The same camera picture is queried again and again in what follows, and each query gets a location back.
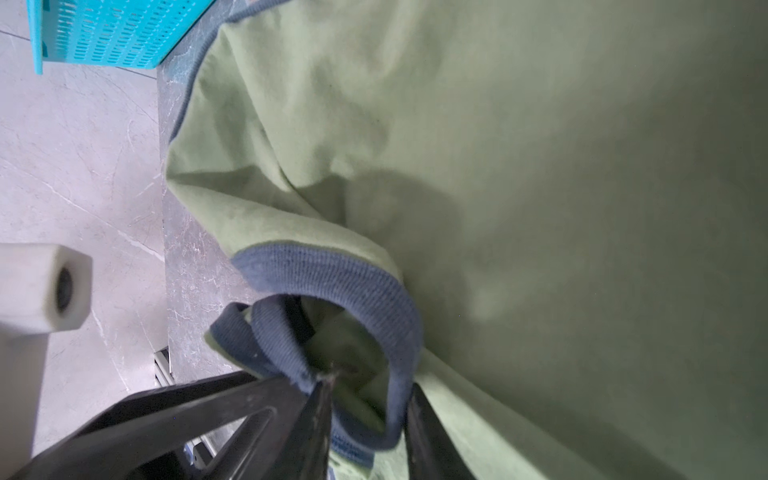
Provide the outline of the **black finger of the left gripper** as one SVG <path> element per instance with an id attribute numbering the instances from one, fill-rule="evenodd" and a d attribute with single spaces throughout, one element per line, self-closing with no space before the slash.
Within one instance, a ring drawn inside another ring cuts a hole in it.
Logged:
<path id="1" fill-rule="evenodd" d="M 306 396 L 285 377 L 235 372 L 148 390 L 114 404 L 35 456 L 12 479 L 124 479 L 201 435 L 255 416 L 291 423 Z"/>

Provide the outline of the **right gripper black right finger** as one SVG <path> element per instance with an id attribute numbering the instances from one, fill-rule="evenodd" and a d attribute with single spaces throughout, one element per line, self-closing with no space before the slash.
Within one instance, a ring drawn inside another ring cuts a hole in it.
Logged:
<path id="1" fill-rule="evenodd" d="M 475 480 L 419 384 L 406 410 L 405 441 L 410 480 Z"/>

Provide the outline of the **green tank top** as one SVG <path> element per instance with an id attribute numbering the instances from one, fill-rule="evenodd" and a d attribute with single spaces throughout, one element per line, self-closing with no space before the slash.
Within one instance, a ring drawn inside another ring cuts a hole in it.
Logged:
<path id="1" fill-rule="evenodd" d="M 403 479 L 421 385 L 479 479 L 767 475 L 763 1 L 259 1 L 170 191 L 261 294 L 207 341 Z"/>

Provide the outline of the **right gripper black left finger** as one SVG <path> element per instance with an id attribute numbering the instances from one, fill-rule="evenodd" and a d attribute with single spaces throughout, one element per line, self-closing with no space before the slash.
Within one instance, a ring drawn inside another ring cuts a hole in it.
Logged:
<path id="1" fill-rule="evenodd" d="M 333 386 L 331 378 L 323 379 L 315 386 L 264 479 L 327 478 Z"/>

